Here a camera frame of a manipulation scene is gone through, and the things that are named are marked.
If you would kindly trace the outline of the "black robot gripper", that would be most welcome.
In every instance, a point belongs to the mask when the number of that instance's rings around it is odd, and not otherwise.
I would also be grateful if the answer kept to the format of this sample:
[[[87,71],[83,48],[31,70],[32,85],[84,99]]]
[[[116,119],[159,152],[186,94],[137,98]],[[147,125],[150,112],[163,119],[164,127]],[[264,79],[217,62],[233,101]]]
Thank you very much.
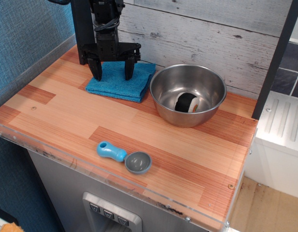
[[[139,43],[119,42],[118,34],[114,32],[97,33],[94,43],[80,45],[93,77],[98,81],[102,79],[102,61],[125,61],[125,80],[130,80],[134,64],[141,60],[140,48]]]

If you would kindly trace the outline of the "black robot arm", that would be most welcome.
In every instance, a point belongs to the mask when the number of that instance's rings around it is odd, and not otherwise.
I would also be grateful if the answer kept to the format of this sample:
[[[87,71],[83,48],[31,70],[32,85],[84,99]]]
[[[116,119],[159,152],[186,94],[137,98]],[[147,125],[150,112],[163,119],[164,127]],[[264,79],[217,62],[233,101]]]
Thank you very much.
[[[120,15],[125,7],[122,0],[91,0],[91,12],[94,14],[93,35],[96,41],[81,45],[86,53],[86,60],[93,77],[102,79],[103,61],[123,61],[125,63],[125,79],[133,76],[134,65],[141,60],[139,43],[124,43],[118,38]]]

